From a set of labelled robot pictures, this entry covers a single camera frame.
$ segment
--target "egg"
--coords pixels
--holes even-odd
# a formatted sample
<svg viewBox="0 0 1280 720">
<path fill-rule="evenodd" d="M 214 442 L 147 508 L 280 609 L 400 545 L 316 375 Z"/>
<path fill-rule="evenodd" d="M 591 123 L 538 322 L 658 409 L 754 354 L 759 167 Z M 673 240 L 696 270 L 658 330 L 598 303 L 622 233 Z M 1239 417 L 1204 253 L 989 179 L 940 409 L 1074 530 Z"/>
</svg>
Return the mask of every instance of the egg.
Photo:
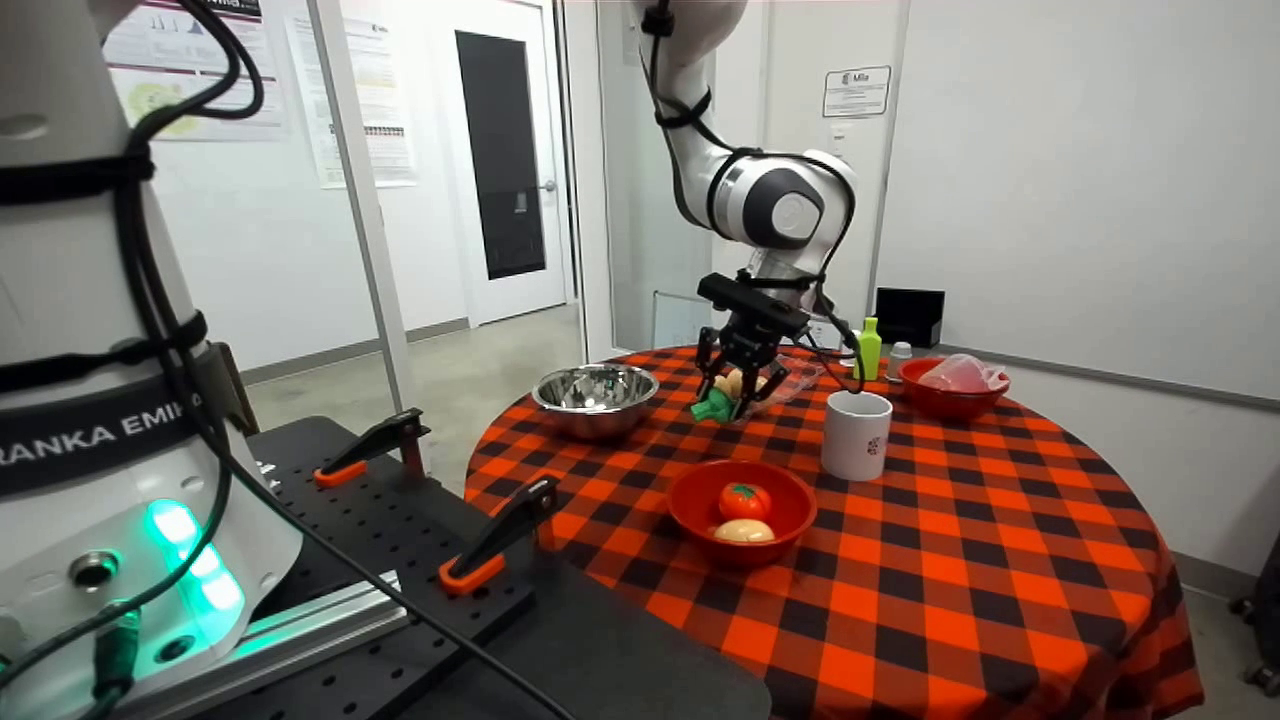
<svg viewBox="0 0 1280 720">
<path fill-rule="evenodd" d="M 765 520 L 728 520 L 716 529 L 719 545 L 770 545 L 770 529 Z"/>
</svg>

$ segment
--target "paper cup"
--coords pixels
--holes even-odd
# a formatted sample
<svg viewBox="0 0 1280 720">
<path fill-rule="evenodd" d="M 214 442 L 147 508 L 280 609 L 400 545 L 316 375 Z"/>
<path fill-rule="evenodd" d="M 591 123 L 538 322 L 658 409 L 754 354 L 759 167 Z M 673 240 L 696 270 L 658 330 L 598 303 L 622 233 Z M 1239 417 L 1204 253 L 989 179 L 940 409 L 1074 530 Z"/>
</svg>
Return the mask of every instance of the paper cup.
<svg viewBox="0 0 1280 720">
<path fill-rule="evenodd" d="M 822 419 L 822 472 L 874 480 L 884 472 L 892 402 L 872 390 L 831 390 Z"/>
</svg>

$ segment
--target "white robot body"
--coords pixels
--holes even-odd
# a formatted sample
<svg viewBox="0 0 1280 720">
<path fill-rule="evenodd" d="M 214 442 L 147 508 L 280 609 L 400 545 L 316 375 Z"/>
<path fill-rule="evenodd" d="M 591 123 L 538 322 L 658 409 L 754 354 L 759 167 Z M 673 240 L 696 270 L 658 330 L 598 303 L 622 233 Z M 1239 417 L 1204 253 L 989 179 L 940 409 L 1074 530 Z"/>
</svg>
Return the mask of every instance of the white robot body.
<svg viewBox="0 0 1280 720">
<path fill-rule="evenodd" d="M 101 21 L 114 0 L 4 0 L 0 4 L 0 171 L 123 150 L 127 126 L 101 59 Z M 155 199 L 147 237 L 181 320 L 190 299 L 174 270 Z M 112 194 L 0 203 L 0 366 L 112 352 L 145 340 L 114 247 Z M 95 394 L 160 382 L 160 364 L 102 364 L 61 382 L 0 390 L 0 654 L 21 660 L 41 639 L 160 583 L 183 556 L 219 482 L 219 461 L 198 434 L 41 482 L 43 461 L 67 461 L 127 434 L 181 425 L 174 398 L 127 417 L 75 425 Z M 55 430 L 30 430 L 43 409 Z M 301 530 L 230 487 L 210 546 L 140 611 L 136 687 L 162 687 L 219 662 L 252 609 L 294 564 Z M 75 717 L 93 703 L 93 633 L 0 692 L 0 717 Z"/>
</svg>

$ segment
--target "door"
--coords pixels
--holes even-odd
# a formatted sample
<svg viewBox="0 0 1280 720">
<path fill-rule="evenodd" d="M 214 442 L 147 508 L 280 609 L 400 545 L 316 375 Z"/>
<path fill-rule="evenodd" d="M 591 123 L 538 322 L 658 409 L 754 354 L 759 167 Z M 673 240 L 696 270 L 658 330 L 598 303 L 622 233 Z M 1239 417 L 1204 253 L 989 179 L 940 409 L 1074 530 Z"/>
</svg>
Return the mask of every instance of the door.
<svg viewBox="0 0 1280 720">
<path fill-rule="evenodd" d="M 568 299 L 568 224 L 559 167 L 559 103 L 551 83 L 547 4 L 457 4 L 457 62 L 465 95 L 471 322 Z"/>
</svg>

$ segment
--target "white wall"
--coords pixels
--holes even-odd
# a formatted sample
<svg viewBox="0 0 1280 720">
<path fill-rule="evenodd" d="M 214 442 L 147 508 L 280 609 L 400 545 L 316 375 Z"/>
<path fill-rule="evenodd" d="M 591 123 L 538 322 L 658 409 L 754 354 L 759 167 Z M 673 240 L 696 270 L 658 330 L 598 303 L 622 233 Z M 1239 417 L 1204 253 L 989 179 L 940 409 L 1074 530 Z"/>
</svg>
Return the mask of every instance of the white wall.
<svg viewBox="0 0 1280 720">
<path fill-rule="evenodd" d="M 321 187 L 301 92 L 293 81 L 289 0 L 264 0 L 280 59 L 285 134 L 266 143 L 155 143 L 155 194 L 172 226 L 190 299 L 244 366 L 264 366 L 370 340 L 370 308 L 343 193 Z M 400 81 L 425 179 L 383 187 L 400 313 L 408 329 L 460 320 L 465 259 L 450 187 L 439 171 L 449 103 L 429 68 L 439 25 L 430 4 L 408 4 Z"/>
<path fill-rule="evenodd" d="M 868 313 L 889 115 L 822 120 L 822 71 L 896 62 L 896 14 L 898 0 L 770 4 L 768 143 L 822 147 L 850 167 L 856 218 L 828 270 L 828 296 L 850 322 Z"/>
<path fill-rule="evenodd" d="M 778 0 L 770 11 L 770 143 L 835 143 L 856 167 L 856 237 L 831 263 L 835 303 L 858 308 L 872 263 L 884 123 L 856 120 L 843 141 L 817 120 L 828 68 L 892 59 L 898 0 Z M 1280 530 L 1280 417 L 1124 382 L 1015 366 L 1010 394 L 1088 441 L 1156 515 L 1182 556 L 1260 573 Z"/>
<path fill-rule="evenodd" d="M 879 284 L 945 287 L 961 346 L 1280 402 L 1275 28 L 1275 0 L 913 0 Z"/>
</svg>

